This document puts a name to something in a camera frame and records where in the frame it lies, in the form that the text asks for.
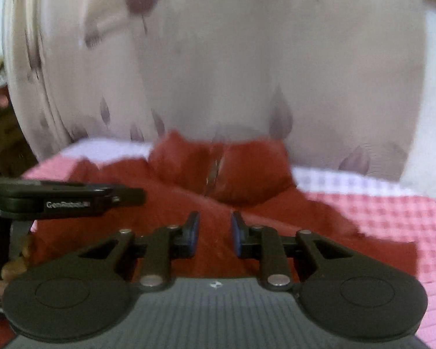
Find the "person's left hand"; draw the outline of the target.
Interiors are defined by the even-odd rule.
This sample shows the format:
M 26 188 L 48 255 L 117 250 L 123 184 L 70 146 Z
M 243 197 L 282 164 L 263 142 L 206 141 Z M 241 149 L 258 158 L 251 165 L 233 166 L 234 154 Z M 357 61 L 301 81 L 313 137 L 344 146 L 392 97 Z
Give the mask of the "person's left hand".
M 0 300 L 3 299 L 3 294 L 6 287 L 12 280 L 24 274 L 29 265 L 30 248 L 32 237 L 26 235 L 20 240 L 19 256 L 5 263 L 0 270 Z

